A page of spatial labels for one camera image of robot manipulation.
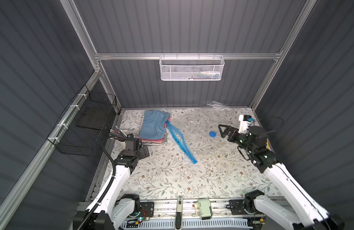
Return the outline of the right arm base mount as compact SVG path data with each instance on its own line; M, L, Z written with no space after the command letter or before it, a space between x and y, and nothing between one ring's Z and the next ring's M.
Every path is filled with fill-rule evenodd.
M266 214L254 209L250 204L246 204L246 199L231 199L228 205L225 206L231 211L232 215L259 215L266 216Z

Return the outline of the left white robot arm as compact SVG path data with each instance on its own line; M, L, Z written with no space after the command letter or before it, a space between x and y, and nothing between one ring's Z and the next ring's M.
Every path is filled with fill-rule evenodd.
M105 149L109 139L121 140L126 144L115 160ZM139 196L136 194L126 194L120 200L117 198L138 161L150 156L147 147L143 146L141 139L117 135L105 138L101 147L112 165L112 171L94 201L85 211L75 214L72 222L74 230L121 230L126 218L140 209Z

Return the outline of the light blue garment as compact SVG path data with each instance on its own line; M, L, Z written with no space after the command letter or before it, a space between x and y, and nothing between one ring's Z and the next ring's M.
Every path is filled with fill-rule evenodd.
M166 127L164 124L169 120L169 118L169 113L159 110L145 111L139 138L143 140L163 139L166 132Z

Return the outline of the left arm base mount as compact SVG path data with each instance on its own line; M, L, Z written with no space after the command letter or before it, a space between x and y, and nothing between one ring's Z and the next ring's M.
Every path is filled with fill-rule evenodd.
M121 199L116 203L111 213L112 219L151 218L154 215L154 202L136 202L131 199Z

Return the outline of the clear vacuum bag blue zipper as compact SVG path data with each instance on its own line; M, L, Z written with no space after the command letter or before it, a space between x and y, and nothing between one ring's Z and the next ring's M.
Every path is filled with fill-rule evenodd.
M170 135L176 145L192 164L202 165L203 162L216 158L224 158L233 144L222 138L219 125L228 125L239 129L239 115L250 115L257 121L253 110L248 106L229 106L210 101L202 107L171 107L165 109L171 114L166 123ZM217 133L215 138L209 132Z

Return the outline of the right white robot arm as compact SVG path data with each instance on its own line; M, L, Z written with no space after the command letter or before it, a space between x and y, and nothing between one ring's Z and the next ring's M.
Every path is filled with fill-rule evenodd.
M254 190L245 194L242 206L248 214L261 212L286 230L343 230L345 222L315 201L291 176L275 153L267 148L268 133L260 126L246 130L228 125L218 126L221 137L237 144L239 152L247 153L249 160L280 190L292 211L280 206L263 192Z

